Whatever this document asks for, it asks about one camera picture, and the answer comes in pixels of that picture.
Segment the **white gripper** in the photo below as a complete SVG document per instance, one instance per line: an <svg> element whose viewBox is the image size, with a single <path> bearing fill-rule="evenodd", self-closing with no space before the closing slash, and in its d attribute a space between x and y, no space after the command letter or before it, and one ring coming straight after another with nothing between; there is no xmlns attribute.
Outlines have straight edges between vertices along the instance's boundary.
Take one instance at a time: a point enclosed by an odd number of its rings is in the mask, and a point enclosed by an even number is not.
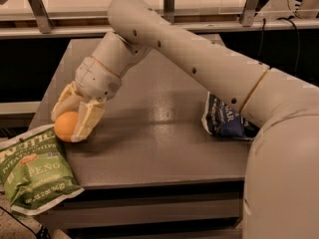
<svg viewBox="0 0 319 239"><path fill-rule="evenodd" d="M86 139L105 113L105 103L112 99L122 85L122 80L109 72L93 57L86 57L75 73L75 82L67 85L51 111L51 120L67 112L78 112L71 142ZM87 103L84 96L90 97Z"/></svg>

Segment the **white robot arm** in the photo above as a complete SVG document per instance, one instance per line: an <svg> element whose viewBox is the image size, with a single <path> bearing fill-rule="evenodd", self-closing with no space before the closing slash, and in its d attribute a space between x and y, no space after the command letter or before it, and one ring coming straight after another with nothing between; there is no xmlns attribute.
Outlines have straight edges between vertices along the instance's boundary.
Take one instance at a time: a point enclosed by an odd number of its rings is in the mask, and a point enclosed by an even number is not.
<svg viewBox="0 0 319 239"><path fill-rule="evenodd" d="M155 49L255 124L242 239L319 239L319 88L163 19L143 0L112 0L113 28L85 58L52 112L77 110L71 140L88 137L127 70Z"/></svg>

